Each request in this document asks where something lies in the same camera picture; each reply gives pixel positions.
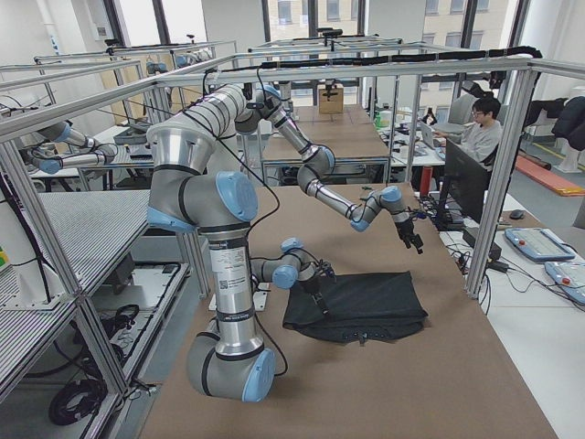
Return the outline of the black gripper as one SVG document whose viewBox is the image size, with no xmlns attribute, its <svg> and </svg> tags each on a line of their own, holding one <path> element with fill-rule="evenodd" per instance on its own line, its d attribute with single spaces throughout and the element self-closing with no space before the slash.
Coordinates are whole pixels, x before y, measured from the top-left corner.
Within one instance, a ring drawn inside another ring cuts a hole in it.
<svg viewBox="0 0 585 439">
<path fill-rule="evenodd" d="M 410 218 L 395 223 L 399 237 L 404 242 L 407 249 L 411 244 L 415 247 L 418 254 L 423 254 L 423 241 L 419 234 L 414 231 L 414 224 Z"/>
<path fill-rule="evenodd" d="M 301 287 L 306 294 L 314 296 L 314 301 L 319 307 L 321 314 L 327 316 L 329 308 L 321 295 L 320 275 L 313 275 L 311 278 L 301 281 Z"/>
</svg>

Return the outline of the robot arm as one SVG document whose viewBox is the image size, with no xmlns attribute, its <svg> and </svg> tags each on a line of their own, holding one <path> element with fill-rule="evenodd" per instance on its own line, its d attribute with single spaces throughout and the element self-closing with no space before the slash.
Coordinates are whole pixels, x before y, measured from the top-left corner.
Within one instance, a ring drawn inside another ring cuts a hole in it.
<svg viewBox="0 0 585 439">
<path fill-rule="evenodd" d="M 423 253 L 422 238 L 414 230 L 412 213 L 397 186 L 372 190 L 365 201 L 358 205 L 329 188 L 323 178 L 335 167 L 335 155 L 325 146 L 311 141 L 305 136 L 291 116 L 284 110 L 281 96 L 271 86 L 259 87 L 247 102 L 249 114 L 246 122 L 267 120 L 282 137 L 298 152 L 303 164 L 297 172 L 297 184 L 303 193 L 324 203 L 343 215 L 356 231 L 366 230 L 376 216 L 383 210 L 389 213 L 396 226 L 399 238 L 407 248 L 415 248 Z"/>
<path fill-rule="evenodd" d="M 192 343 L 187 376 L 202 394 L 243 402 L 263 400 L 276 370 L 275 355 L 256 328 L 255 282 L 297 285 L 316 302 L 323 299 L 318 265 L 299 241 L 287 241 L 277 261 L 250 263 L 255 188 L 238 170 L 208 166 L 230 127 L 244 133 L 261 119 L 273 124 L 287 119 L 273 87 L 251 102 L 241 87 L 226 85 L 147 131 L 154 158 L 147 220 L 156 228 L 206 237 L 217 285 L 216 314 Z"/>
</svg>

